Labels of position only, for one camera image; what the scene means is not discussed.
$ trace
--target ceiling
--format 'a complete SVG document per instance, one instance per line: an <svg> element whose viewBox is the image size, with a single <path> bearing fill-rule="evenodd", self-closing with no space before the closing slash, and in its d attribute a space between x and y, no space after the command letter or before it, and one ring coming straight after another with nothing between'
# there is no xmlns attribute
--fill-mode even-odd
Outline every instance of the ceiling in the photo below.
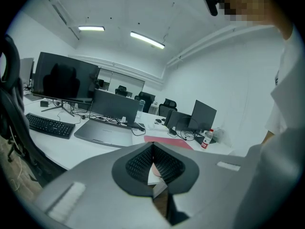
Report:
<svg viewBox="0 0 305 229"><path fill-rule="evenodd" d="M209 14L203 0L50 0L80 41L95 40L166 64L203 37L229 25ZM105 32L78 30L104 26ZM160 50L130 37L135 31L163 42Z"/></svg>

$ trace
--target red mouse pad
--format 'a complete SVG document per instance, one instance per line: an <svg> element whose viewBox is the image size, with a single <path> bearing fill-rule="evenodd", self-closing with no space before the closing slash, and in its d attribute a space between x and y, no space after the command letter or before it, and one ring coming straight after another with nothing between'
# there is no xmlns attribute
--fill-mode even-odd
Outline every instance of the red mouse pad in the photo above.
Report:
<svg viewBox="0 0 305 229"><path fill-rule="evenodd" d="M146 135L146 136L144 136L144 141L145 142L166 143L166 144L169 144L169 145L174 145L174 146L183 147L183 148L192 150L192 148L181 138L173 139L173 138L165 138L165 137L156 137L156 136Z"/></svg>

